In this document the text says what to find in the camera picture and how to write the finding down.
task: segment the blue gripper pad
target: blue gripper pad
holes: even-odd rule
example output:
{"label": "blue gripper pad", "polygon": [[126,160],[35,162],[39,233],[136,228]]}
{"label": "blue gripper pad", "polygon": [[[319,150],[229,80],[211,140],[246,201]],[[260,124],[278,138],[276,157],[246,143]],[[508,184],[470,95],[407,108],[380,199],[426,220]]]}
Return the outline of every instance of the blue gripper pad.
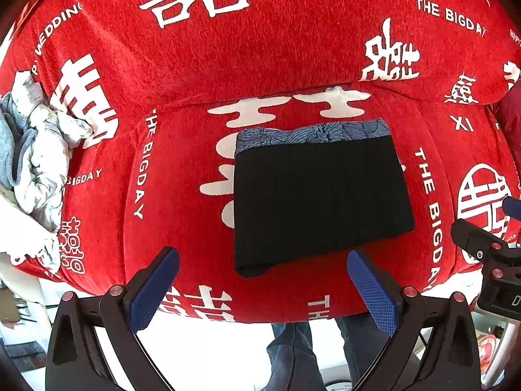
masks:
{"label": "blue gripper pad", "polygon": [[503,199],[503,213],[514,219],[521,220],[521,201],[512,197]]}
{"label": "blue gripper pad", "polygon": [[347,256],[347,272],[378,328],[393,335],[399,324],[397,305],[356,251]]}
{"label": "blue gripper pad", "polygon": [[134,333],[147,328],[171,287],[179,271],[179,253],[172,247],[166,247],[143,271],[148,278],[135,293],[128,310],[128,324]]}

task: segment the metal screw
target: metal screw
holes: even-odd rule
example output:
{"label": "metal screw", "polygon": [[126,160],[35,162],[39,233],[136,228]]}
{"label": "metal screw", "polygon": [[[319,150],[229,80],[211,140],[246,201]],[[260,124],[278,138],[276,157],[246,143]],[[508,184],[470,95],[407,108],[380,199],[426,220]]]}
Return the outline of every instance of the metal screw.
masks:
{"label": "metal screw", "polygon": [[414,287],[405,287],[403,289],[403,294],[411,298],[416,297],[418,295],[418,290]]}
{"label": "metal screw", "polygon": [[109,293],[113,297],[120,296],[123,293],[123,287],[121,285],[115,285],[110,289]]}
{"label": "metal screw", "polygon": [[465,296],[461,292],[454,293],[454,300],[456,300],[458,303],[463,303],[466,301]]}
{"label": "metal screw", "polygon": [[494,278],[497,278],[497,279],[503,277],[503,271],[501,269],[494,269],[492,271],[492,274],[493,274]]}
{"label": "metal screw", "polygon": [[70,301],[74,297],[74,293],[72,291],[67,291],[65,294],[62,295],[63,301]]}

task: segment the blue patterned fabric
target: blue patterned fabric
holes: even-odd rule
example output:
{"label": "blue patterned fabric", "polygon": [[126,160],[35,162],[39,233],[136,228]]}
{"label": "blue patterned fabric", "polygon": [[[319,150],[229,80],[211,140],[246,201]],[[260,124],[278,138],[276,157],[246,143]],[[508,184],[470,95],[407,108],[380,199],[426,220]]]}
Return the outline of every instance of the blue patterned fabric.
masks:
{"label": "blue patterned fabric", "polygon": [[321,144],[337,141],[379,138],[391,135],[383,119],[363,122],[331,122],[303,126],[293,131],[281,131],[266,127],[244,129],[237,135],[235,155],[253,147],[279,144]]}

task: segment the black mechanical bracket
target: black mechanical bracket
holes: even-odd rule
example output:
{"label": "black mechanical bracket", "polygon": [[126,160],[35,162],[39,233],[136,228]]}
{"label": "black mechanical bracket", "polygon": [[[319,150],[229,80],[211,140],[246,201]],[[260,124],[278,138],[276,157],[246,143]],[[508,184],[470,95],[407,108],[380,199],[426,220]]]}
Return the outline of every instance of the black mechanical bracket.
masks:
{"label": "black mechanical bracket", "polygon": [[174,391],[135,335],[145,329],[179,271],[179,255],[165,247],[126,287],[104,296],[62,297],[50,336],[45,387],[48,391],[122,391],[100,348],[94,327],[104,327],[136,391]]}
{"label": "black mechanical bracket", "polygon": [[[392,334],[353,391],[480,391],[478,345],[465,296],[423,297],[378,269],[363,250],[352,251],[347,271],[382,330]],[[422,328],[432,327],[412,384],[398,388]]]}
{"label": "black mechanical bracket", "polygon": [[[506,197],[503,211],[521,220],[521,201]],[[478,306],[491,313],[521,321],[521,249],[464,219],[451,227],[452,241],[483,263],[483,285]]]}

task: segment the red blanket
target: red blanket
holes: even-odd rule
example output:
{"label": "red blanket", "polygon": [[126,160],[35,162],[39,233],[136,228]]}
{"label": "red blanket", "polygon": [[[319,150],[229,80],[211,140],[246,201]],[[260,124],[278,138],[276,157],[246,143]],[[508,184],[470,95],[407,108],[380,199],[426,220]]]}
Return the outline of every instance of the red blanket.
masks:
{"label": "red blanket", "polygon": [[484,107],[508,90],[505,65],[521,66],[514,35],[496,0],[42,1],[0,92],[32,69],[51,105],[96,130],[72,160],[55,279],[105,292],[168,244],[181,270],[164,310],[240,322],[365,310],[348,249],[253,279],[234,272],[233,150],[245,127],[377,117],[416,228],[369,254],[420,290],[477,268],[451,242],[455,218],[507,240],[519,232],[501,210],[519,197],[515,165]]}
{"label": "red blanket", "polygon": [[489,105],[510,146],[516,168],[521,169],[521,82],[495,104]]}

